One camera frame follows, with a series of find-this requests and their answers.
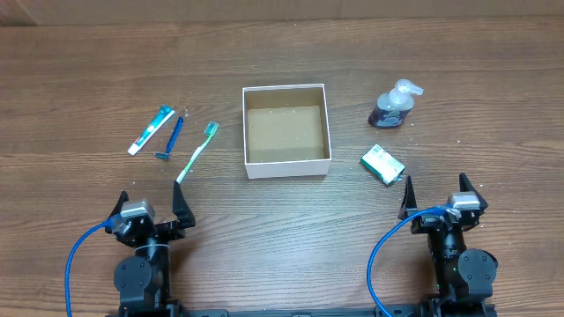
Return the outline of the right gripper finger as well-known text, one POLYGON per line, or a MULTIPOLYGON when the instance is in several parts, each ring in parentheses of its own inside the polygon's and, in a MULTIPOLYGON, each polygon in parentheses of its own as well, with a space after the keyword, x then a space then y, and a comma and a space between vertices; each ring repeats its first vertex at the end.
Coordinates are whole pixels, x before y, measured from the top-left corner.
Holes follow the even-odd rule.
POLYGON ((461 192, 473 192, 476 195, 479 200, 479 209, 481 211, 484 211, 488 207, 487 201, 478 192, 478 190, 473 187, 465 173, 459 174, 459 187, 461 192))
POLYGON ((418 211, 418 206, 416 202, 414 188, 412 185, 412 178, 410 176, 407 176, 405 178, 404 197, 400 207, 400 211, 398 212, 398 218, 400 220, 405 220, 409 216, 415 214, 417 211, 418 211))

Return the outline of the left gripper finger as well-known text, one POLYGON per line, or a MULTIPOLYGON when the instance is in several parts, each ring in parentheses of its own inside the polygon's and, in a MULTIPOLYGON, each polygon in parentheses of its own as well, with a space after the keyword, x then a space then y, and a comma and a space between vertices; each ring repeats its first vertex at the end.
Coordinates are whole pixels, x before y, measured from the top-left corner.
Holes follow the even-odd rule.
POLYGON ((181 185, 178 181, 174 182, 172 212, 176 215, 182 229, 196 225, 195 216, 183 196, 181 185))
POLYGON ((127 192, 122 191, 119 198, 118 198, 118 201, 117 201, 115 207, 113 208, 113 210, 111 211, 111 213, 108 216, 108 222, 113 223, 116 220, 119 220, 121 218, 122 207, 128 201, 129 201, 129 196, 128 196, 127 192))

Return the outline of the green white soap bar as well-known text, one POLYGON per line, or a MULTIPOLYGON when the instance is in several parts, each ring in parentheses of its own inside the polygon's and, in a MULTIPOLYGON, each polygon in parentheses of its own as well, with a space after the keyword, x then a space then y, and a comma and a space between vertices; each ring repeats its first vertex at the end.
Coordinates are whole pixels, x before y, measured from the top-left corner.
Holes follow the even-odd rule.
POLYGON ((360 163, 377 175, 385 185, 398 181, 405 170, 405 166, 379 144, 375 144, 365 153, 361 157, 360 163))

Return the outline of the blue disposable razor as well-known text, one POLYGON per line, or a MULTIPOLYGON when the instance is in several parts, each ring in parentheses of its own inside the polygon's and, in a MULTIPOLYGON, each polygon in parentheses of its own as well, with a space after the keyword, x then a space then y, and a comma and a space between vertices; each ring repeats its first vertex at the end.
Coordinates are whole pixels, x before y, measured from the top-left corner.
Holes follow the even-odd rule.
POLYGON ((173 129, 173 131, 172 131, 172 134, 171 134, 171 136, 170 136, 170 138, 169 138, 169 140, 168 140, 168 142, 167 142, 166 150, 165 150, 164 152, 156 152, 156 153, 155 153, 155 157, 156 157, 157 159, 164 159, 164 160, 168 160, 168 159, 169 159, 169 157, 170 157, 170 152, 171 152, 171 151, 173 150, 173 148, 174 148, 174 144, 175 144, 175 142, 176 142, 176 140, 177 140, 177 137, 179 136, 179 134, 180 134, 180 132, 181 132, 181 130, 182 130, 182 127, 183 127, 183 118, 182 118, 182 117, 179 117, 178 120, 177 120, 177 122, 176 122, 176 124, 175 124, 175 126, 174 126, 174 129, 173 129))

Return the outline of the green white toothbrush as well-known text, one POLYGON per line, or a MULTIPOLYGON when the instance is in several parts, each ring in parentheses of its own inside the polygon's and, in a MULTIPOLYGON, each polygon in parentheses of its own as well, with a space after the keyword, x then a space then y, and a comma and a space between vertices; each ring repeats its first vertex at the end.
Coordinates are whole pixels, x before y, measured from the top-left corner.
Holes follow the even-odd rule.
POLYGON ((183 170, 177 176, 177 178, 175 180, 176 182, 182 183, 186 174, 189 172, 190 168, 192 167, 192 165, 197 160, 197 157, 202 153, 202 151, 207 147, 209 142, 214 138, 218 129, 219 129, 219 123, 218 122, 209 122, 208 123, 208 125, 207 125, 207 127, 204 131, 204 133, 207 135, 207 139, 195 149, 195 151, 193 152, 188 164, 183 168, 183 170))

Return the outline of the teal white toothpaste tube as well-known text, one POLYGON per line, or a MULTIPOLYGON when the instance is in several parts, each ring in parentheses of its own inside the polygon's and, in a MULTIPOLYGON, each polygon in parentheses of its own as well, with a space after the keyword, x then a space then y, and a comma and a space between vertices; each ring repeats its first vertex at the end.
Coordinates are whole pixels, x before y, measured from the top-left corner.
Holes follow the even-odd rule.
POLYGON ((173 108, 163 105, 159 112, 153 117, 151 122, 141 133, 141 135, 136 139, 136 141, 130 146, 127 152, 134 156, 136 155, 152 138, 152 136, 175 114, 173 108))

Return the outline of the hand soap pump bottle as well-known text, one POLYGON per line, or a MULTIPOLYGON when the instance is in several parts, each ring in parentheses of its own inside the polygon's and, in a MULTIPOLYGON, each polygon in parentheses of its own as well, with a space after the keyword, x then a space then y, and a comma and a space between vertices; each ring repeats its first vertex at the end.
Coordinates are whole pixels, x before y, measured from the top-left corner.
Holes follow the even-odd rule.
POLYGON ((368 117, 368 123, 378 129, 400 127, 415 106, 414 95, 422 95, 424 89, 408 79, 399 79, 395 86, 381 94, 368 117))

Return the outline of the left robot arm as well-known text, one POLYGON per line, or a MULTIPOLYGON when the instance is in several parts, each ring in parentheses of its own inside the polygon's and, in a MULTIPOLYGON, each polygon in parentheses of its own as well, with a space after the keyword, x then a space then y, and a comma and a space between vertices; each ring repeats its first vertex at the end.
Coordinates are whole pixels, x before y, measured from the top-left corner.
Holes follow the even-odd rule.
POLYGON ((132 202, 123 191, 110 213, 105 232, 134 251, 114 272, 120 316, 184 315, 182 302, 172 297, 170 243, 183 239, 196 220, 178 181, 173 183, 172 212, 175 220, 157 224, 147 200, 132 202))

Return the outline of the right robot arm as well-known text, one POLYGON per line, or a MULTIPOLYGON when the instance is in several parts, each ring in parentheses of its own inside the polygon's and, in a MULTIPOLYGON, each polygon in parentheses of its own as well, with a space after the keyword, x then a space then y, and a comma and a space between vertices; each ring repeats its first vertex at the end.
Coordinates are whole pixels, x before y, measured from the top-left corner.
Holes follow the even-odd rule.
POLYGON ((459 190, 447 205, 455 213, 422 215, 413 219, 411 233, 425 234, 432 256, 437 293, 424 297, 408 313, 419 317, 495 317, 493 282, 497 259, 485 250, 468 248, 464 233, 478 226, 488 204, 467 176, 459 175, 459 190))

